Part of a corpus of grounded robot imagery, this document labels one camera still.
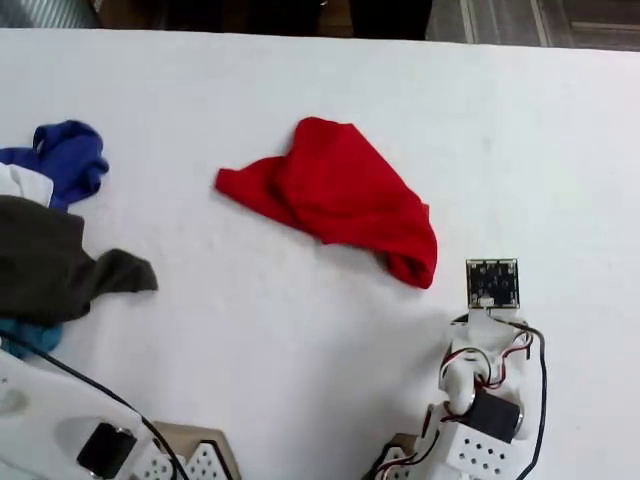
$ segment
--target blue cloth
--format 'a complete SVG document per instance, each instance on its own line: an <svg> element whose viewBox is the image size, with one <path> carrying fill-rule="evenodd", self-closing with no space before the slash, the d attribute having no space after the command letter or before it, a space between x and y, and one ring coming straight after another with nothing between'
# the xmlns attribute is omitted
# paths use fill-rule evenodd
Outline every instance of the blue cloth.
<svg viewBox="0 0 640 480"><path fill-rule="evenodd" d="M100 189L109 164L102 158L102 139L89 125L67 120L42 125L33 134L33 147L0 149L0 162L19 165L53 180L50 208L67 211L69 204L87 198ZM13 333L31 345L50 352L62 338L62 325L40 327L13 319L0 319L0 331ZM9 341L2 349L18 358L30 352Z"/></svg>
<svg viewBox="0 0 640 480"><path fill-rule="evenodd" d="M40 327L2 318L0 319L0 332L11 333L20 340L24 340L44 352L50 352L58 346L62 339L62 324L58 324L55 327ZM2 340L2 349L18 358L25 358L31 355L31 352L26 348L5 339Z"/></svg>
<svg viewBox="0 0 640 480"><path fill-rule="evenodd" d="M33 148L0 149L0 162L20 165L53 180L49 207L64 211L69 204L96 193L102 175L109 171L102 158L100 135L76 120L38 127Z"/></svg>

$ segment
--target red cloth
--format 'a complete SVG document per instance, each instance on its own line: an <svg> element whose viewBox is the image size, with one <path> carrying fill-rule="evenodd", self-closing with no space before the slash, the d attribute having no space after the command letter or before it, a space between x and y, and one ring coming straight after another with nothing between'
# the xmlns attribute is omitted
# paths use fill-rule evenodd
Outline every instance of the red cloth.
<svg viewBox="0 0 640 480"><path fill-rule="evenodd" d="M351 124L306 118L288 155L221 169L215 188L324 243L379 252L390 273L410 285L433 281L429 207Z"/></svg>

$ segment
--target white plastic bracket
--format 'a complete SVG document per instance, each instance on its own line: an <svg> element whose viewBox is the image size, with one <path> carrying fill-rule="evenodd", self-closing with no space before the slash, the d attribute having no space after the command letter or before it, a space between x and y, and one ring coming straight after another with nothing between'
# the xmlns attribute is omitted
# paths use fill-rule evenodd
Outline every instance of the white plastic bracket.
<svg viewBox="0 0 640 480"><path fill-rule="evenodd" d="M441 425L432 460L479 480L510 480L520 462L518 449L461 423Z"/></svg>
<svg viewBox="0 0 640 480"><path fill-rule="evenodd" d="M184 458L178 459L189 476L187 480L231 480L216 449L210 443L200 443L186 465ZM151 445L140 459L133 475L139 480L171 480L172 472L169 456Z"/></svg>

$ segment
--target white table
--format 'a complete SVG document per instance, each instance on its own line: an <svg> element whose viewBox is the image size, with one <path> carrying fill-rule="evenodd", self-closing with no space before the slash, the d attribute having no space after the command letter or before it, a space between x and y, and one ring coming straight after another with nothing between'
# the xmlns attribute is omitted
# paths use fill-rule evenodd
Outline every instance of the white table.
<svg viewBox="0 0 640 480"><path fill-rule="evenodd" d="M85 248L151 260L56 355L151 418L223 429L246 480L357 479L436 401L464 261L520 260L548 337L532 479L636 476L640 56L434 43L109 31L0 32L0 145L78 118L111 171ZM422 199L433 287L210 190L296 123L354 122Z"/></svg>

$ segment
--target black circuit board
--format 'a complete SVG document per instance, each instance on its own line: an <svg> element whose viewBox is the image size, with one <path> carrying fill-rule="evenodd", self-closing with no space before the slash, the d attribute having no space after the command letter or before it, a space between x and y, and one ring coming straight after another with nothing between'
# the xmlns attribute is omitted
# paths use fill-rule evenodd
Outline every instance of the black circuit board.
<svg viewBox="0 0 640 480"><path fill-rule="evenodd" d="M520 308L518 260L467 260L469 308Z"/></svg>

